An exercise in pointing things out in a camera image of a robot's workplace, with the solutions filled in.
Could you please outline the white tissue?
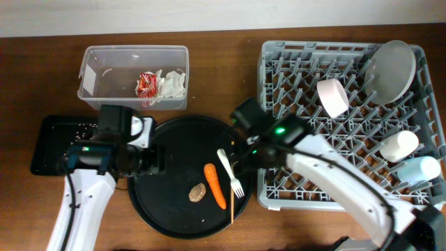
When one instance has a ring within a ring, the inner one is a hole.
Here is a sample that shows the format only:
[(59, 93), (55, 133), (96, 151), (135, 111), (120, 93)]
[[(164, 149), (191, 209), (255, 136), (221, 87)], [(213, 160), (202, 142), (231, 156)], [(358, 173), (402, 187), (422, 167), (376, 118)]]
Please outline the white tissue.
[(162, 77), (162, 70), (158, 70), (155, 76), (157, 85), (156, 98), (181, 98), (184, 96), (185, 73), (171, 71), (165, 77)]

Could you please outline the wooden chopstick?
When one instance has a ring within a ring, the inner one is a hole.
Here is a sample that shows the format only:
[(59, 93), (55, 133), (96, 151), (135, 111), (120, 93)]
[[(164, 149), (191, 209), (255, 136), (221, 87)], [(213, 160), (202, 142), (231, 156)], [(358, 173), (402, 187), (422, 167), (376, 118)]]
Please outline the wooden chopstick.
[[(231, 165), (231, 171), (233, 171), (233, 163), (229, 161)], [(234, 206), (235, 206), (235, 193), (234, 190), (231, 189), (231, 225), (234, 222)]]

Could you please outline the pink bowl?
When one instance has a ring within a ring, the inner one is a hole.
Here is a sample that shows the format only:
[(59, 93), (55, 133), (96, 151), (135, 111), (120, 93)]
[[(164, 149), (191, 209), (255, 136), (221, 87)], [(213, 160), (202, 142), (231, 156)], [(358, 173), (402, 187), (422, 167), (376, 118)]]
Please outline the pink bowl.
[(339, 80), (319, 81), (316, 89), (323, 108), (331, 118), (335, 119), (348, 110), (348, 97)]

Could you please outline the white plastic fork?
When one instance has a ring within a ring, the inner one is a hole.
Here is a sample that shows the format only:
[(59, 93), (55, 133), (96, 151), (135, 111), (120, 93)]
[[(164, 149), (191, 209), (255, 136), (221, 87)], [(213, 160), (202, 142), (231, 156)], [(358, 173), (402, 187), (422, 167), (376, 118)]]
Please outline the white plastic fork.
[(223, 167), (225, 168), (225, 170), (230, 178), (230, 185), (231, 185), (231, 188), (234, 191), (235, 195), (237, 196), (237, 198), (244, 197), (245, 193), (244, 193), (243, 187), (241, 186), (240, 181), (234, 176), (231, 164), (229, 162), (229, 159), (226, 155), (225, 150), (218, 149), (217, 156), (220, 159), (220, 162), (222, 163)]

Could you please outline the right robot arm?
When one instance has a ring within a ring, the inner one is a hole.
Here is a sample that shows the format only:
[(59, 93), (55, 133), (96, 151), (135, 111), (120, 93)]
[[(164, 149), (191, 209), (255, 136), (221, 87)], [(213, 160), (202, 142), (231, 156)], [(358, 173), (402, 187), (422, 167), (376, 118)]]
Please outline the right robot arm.
[(331, 250), (444, 250), (445, 216), (422, 209), (382, 188), (340, 155), (308, 122), (295, 114), (280, 119), (248, 98), (231, 113), (248, 136), (239, 162), (267, 169), (286, 167), (328, 193), (367, 232), (369, 240), (340, 238)]

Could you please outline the light blue cup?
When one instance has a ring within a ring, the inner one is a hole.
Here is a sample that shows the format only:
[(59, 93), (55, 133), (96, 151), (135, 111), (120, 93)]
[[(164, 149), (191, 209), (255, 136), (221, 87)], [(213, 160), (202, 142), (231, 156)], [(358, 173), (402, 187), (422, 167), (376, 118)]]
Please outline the light blue cup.
[(417, 185), (436, 178), (441, 173), (440, 163), (431, 156), (404, 160), (403, 167), (397, 171), (398, 179), (409, 185)]

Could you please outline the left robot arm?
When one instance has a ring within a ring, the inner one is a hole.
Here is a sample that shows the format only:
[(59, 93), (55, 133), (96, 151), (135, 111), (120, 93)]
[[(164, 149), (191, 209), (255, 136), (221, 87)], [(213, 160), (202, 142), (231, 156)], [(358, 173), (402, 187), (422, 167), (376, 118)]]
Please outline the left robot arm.
[(155, 127), (132, 108), (100, 108), (92, 138), (74, 143), (59, 162), (65, 184), (48, 250), (92, 250), (118, 180), (164, 173), (165, 150), (151, 143)]

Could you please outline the rice and peanut scraps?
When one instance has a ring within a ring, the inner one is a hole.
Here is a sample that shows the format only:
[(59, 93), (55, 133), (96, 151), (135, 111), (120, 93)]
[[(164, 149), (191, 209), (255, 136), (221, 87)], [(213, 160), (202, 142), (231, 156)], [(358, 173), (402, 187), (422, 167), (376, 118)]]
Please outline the rice and peanut scraps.
[(52, 126), (56, 139), (73, 144), (78, 140), (90, 140), (97, 125), (95, 123), (58, 123)]

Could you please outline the white cup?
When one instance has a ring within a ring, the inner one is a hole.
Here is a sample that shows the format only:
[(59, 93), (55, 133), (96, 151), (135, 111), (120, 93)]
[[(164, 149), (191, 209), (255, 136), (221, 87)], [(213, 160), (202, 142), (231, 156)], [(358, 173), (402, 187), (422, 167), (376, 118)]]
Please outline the white cup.
[(398, 162), (418, 147), (419, 139), (415, 133), (403, 130), (387, 137), (382, 143), (380, 154), (390, 162)]

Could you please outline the red snack wrapper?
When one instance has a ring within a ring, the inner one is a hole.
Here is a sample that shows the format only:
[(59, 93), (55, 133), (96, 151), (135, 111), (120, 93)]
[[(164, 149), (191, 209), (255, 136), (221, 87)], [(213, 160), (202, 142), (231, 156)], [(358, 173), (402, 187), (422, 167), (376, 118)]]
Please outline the red snack wrapper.
[(136, 93), (139, 98), (154, 98), (157, 95), (157, 76), (153, 73), (141, 73)]

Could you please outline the orange carrot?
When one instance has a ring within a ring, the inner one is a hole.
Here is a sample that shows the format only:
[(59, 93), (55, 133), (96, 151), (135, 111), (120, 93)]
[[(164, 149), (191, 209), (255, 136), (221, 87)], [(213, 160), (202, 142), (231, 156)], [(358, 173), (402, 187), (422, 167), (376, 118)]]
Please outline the orange carrot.
[(224, 195), (222, 193), (222, 189), (220, 187), (220, 182), (217, 176), (216, 167), (212, 163), (208, 163), (204, 166), (204, 174), (206, 177), (206, 180), (209, 184), (209, 187), (212, 191), (212, 194), (215, 198), (215, 201), (217, 202), (217, 205), (221, 209), (226, 209), (226, 199), (224, 198)]

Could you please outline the grey round plate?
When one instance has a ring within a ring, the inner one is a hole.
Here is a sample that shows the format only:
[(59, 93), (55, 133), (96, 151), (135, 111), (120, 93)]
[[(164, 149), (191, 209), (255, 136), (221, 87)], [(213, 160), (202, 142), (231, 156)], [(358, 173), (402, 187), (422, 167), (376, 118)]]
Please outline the grey round plate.
[(381, 45), (371, 58), (365, 79), (365, 92), (377, 105), (399, 99), (415, 76), (416, 60), (412, 49), (403, 41), (392, 40)]

